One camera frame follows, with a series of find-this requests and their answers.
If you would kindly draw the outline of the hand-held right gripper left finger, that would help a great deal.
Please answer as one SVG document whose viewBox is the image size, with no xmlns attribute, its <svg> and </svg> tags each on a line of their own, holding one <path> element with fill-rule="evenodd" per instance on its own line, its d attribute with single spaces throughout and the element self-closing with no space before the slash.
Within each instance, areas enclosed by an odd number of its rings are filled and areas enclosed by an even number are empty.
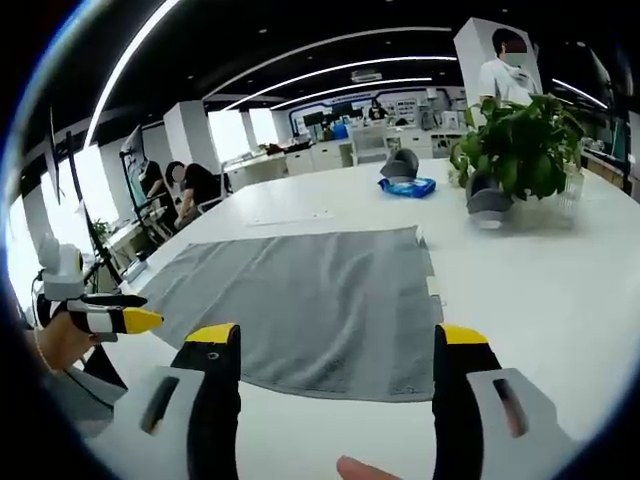
<svg viewBox="0 0 640 480">
<path fill-rule="evenodd" d="M 237 478 L 240 370 L 238 325 L 191 333 L 171 365 L 116 402 L 89 447 L 119 479 Z"/>
</svg>

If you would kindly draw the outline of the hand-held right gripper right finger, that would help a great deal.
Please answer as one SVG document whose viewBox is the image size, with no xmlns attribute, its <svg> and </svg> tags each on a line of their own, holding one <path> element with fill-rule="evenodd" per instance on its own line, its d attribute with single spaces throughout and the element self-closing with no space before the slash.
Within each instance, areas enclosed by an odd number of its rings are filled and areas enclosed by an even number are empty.
<svg viewBox="0 0 640 480">
<path fill-rule="evenodd" d="M 437 479 L 551 479 L 579 449 L 552 400 L 470 328 L 435 328 L 432 412 Z"/>
</svg>

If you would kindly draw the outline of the person's left hand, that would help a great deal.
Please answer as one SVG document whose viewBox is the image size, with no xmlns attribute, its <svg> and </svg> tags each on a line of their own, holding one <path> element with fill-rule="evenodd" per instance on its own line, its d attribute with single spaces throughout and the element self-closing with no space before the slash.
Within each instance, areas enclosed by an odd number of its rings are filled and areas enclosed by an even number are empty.
<svg viewBox="0 0 640 480">
<path fill-rule="evenodd" d="M 44 328 L 33 331 L 35 353 L 45 370 L 67 369 L 101 342 L 97 334 L 80 330 L 66 310 L 56 313 Z"/>
</svg>

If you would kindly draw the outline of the person's right hand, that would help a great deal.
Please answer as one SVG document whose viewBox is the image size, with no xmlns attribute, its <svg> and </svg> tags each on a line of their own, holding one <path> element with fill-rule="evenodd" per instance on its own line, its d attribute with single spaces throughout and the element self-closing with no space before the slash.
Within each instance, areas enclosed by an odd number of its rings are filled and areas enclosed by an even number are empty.
<svg viewBox="0 0 640 480">
<path fill-rule="evenodd" d="M 399 477 L 349 456 L 341 456 L 336 470 L 342 480 L 399 480 Z"/>
</svg>

